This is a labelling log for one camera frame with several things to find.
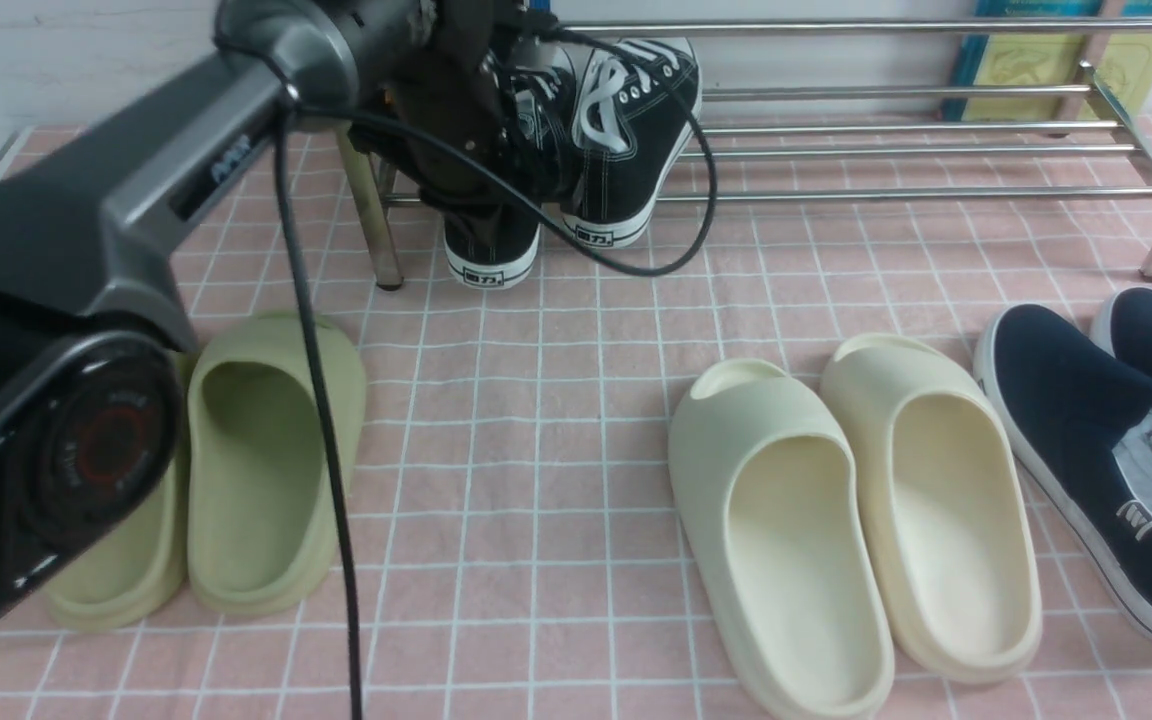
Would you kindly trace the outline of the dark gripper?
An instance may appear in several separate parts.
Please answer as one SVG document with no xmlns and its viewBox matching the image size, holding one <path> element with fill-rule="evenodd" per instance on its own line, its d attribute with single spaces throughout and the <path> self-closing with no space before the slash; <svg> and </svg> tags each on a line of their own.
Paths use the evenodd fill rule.
<svg viewBox="0 0 1152 720">
<path fill-rule="evenodd" d="M 420 50 L 408 55 L 376 97 L 382 118 L 420 129 L 511 179 L 516 151 L 506 147 L 506 82 L 522 33 L 525 1 L 417 1 Z M 420 199 L 457 225 L 502 225 L 506 196 L 426 141 L 376 132 L 376 156 L 420 188 Z"/>
</svg>

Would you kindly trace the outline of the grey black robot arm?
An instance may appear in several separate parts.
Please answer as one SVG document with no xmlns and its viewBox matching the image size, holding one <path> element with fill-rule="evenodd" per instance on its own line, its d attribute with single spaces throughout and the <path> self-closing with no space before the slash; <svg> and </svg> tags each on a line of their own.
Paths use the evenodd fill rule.
<svg viewBox="0 0 1152 720">
<path fill-rule="evenodd" d="M 0 619 L 152 495 L 195 350 L 172 255 L 280 135 L 384 88 L 493 145 L 521 1 L 223 1 L 215 50 L 0 181 Z"/>
</svg>

